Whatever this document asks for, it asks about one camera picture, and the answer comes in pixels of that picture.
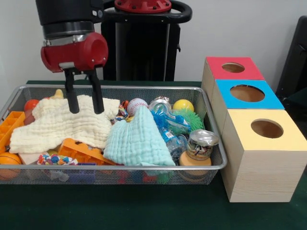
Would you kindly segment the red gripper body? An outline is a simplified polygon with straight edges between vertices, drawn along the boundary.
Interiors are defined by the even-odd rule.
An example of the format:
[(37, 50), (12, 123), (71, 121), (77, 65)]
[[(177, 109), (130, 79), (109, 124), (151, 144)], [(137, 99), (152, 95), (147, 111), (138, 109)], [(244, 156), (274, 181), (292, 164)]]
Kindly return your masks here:
[(73, 68), (78, 71), (93, 70), (106, 64), (108, 45), (101, 34), (92, 32), (81, 41), (42, 47), (41, 58), (45, 67), (54, 73)]

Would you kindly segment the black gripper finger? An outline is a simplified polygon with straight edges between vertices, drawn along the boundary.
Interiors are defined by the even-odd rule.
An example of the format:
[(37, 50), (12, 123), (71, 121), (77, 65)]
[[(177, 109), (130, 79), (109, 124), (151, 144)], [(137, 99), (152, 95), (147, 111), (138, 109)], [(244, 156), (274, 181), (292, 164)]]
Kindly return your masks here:
[(79, 104), (77, 100), (77, 95), (74, 91), (74, 74), (70, 69), (65, 69), (65, 90), (68, 100), (68, 105), (70, 112), (73, 114), (77, 114), (79, 112)]
[(86, 72), (88, 80), (92, 86), (92, 100), (94, 112), (101, 114), (104, 112), (103, 97), (101, 92), (101, 84), (97, 77), (96, 69)]

